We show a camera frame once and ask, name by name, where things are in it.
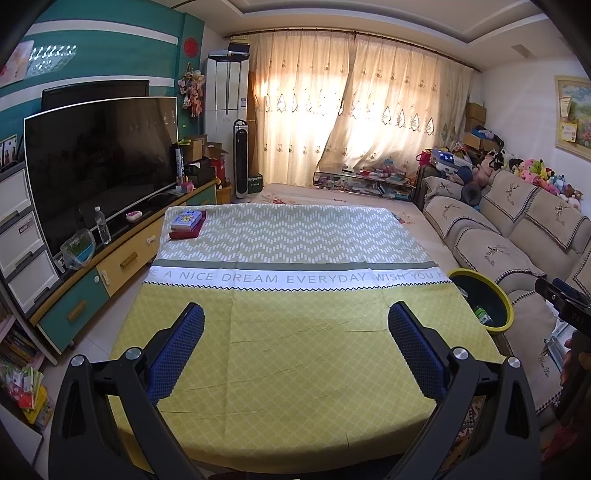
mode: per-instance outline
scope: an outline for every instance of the metal screw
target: metal screw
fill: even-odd
[[[142,354],[142,350],[137,347],[130,348],[125,352],[125,358],[127,360],[135,360]]]
[[[468,358],[468,350],[462,347],[454,348],[453,356],[456,357],[458,360],[465,360],[466,358]]]
[[[521,362],[517,357],[510,356],[509,357],[509,366],[513,368],[519,368],[521,366]]]
[[[79,367],[84,363],[84,356],[82,355],[76,355],[71,361],[70,364],[73,367]]]

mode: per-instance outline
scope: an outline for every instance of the tower fan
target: tower fan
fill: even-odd
[[[233,153],[236,197],[243,199],[248,193],[248,124],[244,120],[234,122]]]

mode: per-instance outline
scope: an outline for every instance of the flat screen tv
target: flat screen tv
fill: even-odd
[[[176,97],[80,103],[24,120],[33,202],[52,255],[95,207],[107,219],[176,182]]]

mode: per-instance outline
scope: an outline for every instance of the white container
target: white container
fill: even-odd
[[[0,271],[7,278],[29,254],[43,246],[33,212],[26,214],[0,235]]]

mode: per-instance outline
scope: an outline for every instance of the sofa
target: sofa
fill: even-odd
[[[423,214],[460,266],[497,283],[514,308],[514,323],[494,338],[504,355],[518,357],[539,414],[560,393],[560,371],[544,339],[556,326],[538,278],[565,280],[591,293],[591,220],[549,192],[499,170],[482,190],[478,210],[460,200],[462,187],[439,177],[423,179]]]

